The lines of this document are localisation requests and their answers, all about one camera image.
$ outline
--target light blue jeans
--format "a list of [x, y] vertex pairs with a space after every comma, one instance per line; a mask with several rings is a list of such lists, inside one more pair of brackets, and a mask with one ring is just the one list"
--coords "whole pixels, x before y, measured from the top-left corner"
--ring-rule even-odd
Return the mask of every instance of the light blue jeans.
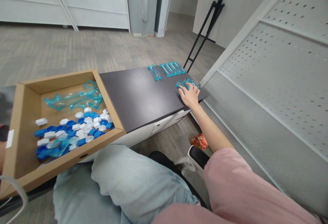
[[59, 174], [53, 201], [58, 224], [151, 223], [172, 203], [199, 202], [180, 176], [123, 145]]

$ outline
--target white label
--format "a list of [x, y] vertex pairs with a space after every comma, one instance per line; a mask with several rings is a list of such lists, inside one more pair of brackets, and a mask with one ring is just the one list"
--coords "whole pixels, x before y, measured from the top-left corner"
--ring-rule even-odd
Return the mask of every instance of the white label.
[[7, 139], [6, 148], [11, 147], [11, 145], [13, 144], [13, 138], [14, 138], [14, 129], [13, 130], [10, 130], [8, 132], [8, 139]]

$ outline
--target hand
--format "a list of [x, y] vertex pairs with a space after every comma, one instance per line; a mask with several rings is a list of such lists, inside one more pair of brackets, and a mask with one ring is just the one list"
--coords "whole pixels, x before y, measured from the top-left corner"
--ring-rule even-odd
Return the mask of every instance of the hand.
[[189, 91], [185, 87], [180, 86], [179, 93], [184, 104], [190, 109], [194, 109], [195, 107], [199, 106], [198, 95], [201, 91], [191, 83], [186, 84], [189, 86]]

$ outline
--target orange water bottle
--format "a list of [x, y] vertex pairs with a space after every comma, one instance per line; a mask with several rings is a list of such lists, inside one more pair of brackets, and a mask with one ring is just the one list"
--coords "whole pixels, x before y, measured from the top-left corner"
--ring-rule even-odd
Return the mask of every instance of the orange water bottle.
[[208, 147], [208, 143], [203, 134], [199, 134], [197, 136], [192, 137], [190, 144], [197, 146], [199, 149], [203, 151], [206, 150], [206, 148]]

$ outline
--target pink sleeve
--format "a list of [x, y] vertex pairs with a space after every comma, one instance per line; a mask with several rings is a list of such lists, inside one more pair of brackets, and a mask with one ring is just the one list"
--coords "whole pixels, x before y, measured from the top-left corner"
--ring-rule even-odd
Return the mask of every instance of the pink sleeve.
[[216, 151], [204, 179], [213, 213], [234, 223], [319, 223], [291, 198], [252, 172], [234, 149]]

